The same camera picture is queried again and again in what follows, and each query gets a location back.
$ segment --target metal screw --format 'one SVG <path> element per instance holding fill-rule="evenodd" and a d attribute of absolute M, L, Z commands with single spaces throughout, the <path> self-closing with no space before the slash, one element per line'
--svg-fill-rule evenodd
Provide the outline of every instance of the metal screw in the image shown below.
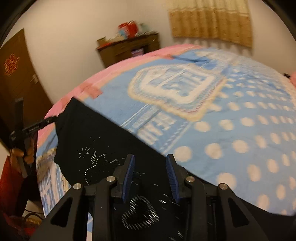
<path fill-rule="evenodd" d="M 220 183 L 219 184 L 219 187 L 222 189 L 222 190 L 226 190 L 228 188 L 228 186 L 225 184 L 225 183 Z"/>
<path fill-rule="evenodd" d="M 186 177 L 186 181 L 189 182 L 189 183 L 192 183 L 192 182 L 195 181 L 195 178 L 192 177 L 192 176 L 188 176 L 188 177 Z"/>
<path fill-rule="evenodd" d="M 115 177 L 114 177 L 114 176 L 108 176 L 108 177 L 106 178 L 106 180 L 107 180 L 108 182 L 113 182 L 113 181 L 115 181 Z"/>
<path fill-rule="evenodd" d="M 81 186 L 80 183 L 75 183 L 74 186 L 73 186 L 73 188 L 76 189 L 76 190 L 80 189 L 81 187 L 82 186 Z"/>

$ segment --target window curtain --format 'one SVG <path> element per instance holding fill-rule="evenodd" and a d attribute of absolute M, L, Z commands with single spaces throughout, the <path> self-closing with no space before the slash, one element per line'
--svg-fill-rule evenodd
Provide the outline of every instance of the window curtain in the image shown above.
<path fill-rule="evenodd" d="M 174 37 L 230 41 L 252 47 L 247 0 L 167 0 Z"/>

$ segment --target wooden desk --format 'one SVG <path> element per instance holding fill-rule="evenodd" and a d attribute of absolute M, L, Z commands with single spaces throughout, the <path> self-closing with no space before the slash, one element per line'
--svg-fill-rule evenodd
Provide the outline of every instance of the wooden desk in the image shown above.
<path fill-rule="evenodd" d="M 131 39 L 114 42 L 108 46 L 98 47 L 104 66 L 107 68 L 112 64 L 132 57 L 131 52 L 137 49 L 144 49 L 149 53 L 159 49 L 158 33 L 145 34 Z"/>

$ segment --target door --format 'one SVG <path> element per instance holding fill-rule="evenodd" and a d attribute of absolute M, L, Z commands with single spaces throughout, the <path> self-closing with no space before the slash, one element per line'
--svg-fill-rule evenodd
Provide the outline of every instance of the door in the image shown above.
<path fill-rule="evenodd" d="M 21 97 L 24 126 L 42 120 L 52 107 L 31 63 L 24 29 L 0 49 L 0 118 L 10 132 L 15 124 L 14 101 Z"/>

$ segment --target bed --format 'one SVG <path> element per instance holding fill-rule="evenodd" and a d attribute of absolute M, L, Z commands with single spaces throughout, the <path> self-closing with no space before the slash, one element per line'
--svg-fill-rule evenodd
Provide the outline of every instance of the bed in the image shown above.
<path fill-rule="evenodd" d="M 130 58 L 84 81 L 72 97 L 178 164 L 268 212 L 296 209 L 296 92 L 277 71 L 214 48 L 175 45 Z M 38 133 L 39 190 L 47 215 L 70 188 L 53 161 L 54 124 Z M 88 231 L 92 219 L 89 217 Z"/>

